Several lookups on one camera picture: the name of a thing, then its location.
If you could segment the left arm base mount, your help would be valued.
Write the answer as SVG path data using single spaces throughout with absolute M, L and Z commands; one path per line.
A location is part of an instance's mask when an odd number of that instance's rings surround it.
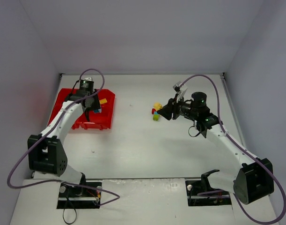
M 61 183 L 57 209 L 99 209 L 101 192 Z

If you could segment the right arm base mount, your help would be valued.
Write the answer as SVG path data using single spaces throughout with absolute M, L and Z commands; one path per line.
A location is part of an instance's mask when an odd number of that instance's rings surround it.
M 208 177 L 219 170 L 211 170 L 200 179 L 185 180 L 187 203 L 189 207 L 231 205 L 229 192 L 212 188 Z

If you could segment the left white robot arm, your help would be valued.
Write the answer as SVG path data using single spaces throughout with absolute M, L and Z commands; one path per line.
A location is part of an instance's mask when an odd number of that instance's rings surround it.
M 61 109 L 40 134 L 28 139 L 29 168 L 43 174 L 51 174 L 53 179 L 77 185 L 86 185 L 85 174 L 74 170 L 64 151 L 64 140 L 73 124 L 82 114 L 90 111 L 101 112 L 97 89 L 91 77 L 79 81 L 79 89 L 69 93 Z

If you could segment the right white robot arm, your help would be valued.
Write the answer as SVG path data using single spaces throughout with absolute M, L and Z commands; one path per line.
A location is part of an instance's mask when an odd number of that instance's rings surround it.
M 274 182 L 268 174 L 272 172 L 271 162 L 259 159 L 252 153 L 244 153 L 242 145 L 234 144 L 228 137 L 219 119 L 206 105 L 207 95 L 194 92 L 191 99 L 174 97 L 158 110 L 167 120 L 183 116 L 194 122 L 199 135 L 213 143 L 230 163 L 225 168 L 213 169 L 201 175 L 206 192 L 221 189 L 231 192 L 243 204 L 252 203 L 274 192 Z

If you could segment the yellow long lego plate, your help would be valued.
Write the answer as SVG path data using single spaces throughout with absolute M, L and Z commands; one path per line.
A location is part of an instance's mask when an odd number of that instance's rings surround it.
M 103 105 L 103 104 L 106 104 L 108 101 L 107 99 L 104 98 L 104 99 L 101 99 L 99 102 L 101 105 Z

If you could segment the yellow square lego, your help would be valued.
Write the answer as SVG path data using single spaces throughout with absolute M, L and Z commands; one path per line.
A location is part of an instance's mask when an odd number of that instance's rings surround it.
M 162 105 L 159 102 L 156 102 L 156 103 L 154 103 L 154 109 L 156 111 L 158 111 L 158 110 L 162 109 Z

